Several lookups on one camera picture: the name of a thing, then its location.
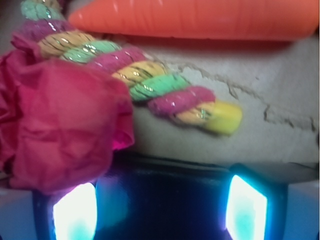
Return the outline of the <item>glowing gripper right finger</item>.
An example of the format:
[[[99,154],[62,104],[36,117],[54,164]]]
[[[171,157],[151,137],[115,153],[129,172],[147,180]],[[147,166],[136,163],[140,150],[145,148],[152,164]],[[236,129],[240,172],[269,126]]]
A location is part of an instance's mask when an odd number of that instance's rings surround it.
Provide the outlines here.
[[[268,199],[255,187],[234,175],[229,185],[225,227],[233,240],[263,240]]]

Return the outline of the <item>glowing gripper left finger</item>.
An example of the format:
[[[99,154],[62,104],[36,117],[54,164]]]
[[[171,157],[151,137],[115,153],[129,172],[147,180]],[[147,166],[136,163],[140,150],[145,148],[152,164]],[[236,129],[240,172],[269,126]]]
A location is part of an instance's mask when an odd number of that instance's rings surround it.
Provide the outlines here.
[[[53,205],[52,215],[57,240],[92,240],[98,215],[95,186],[75,187]]]

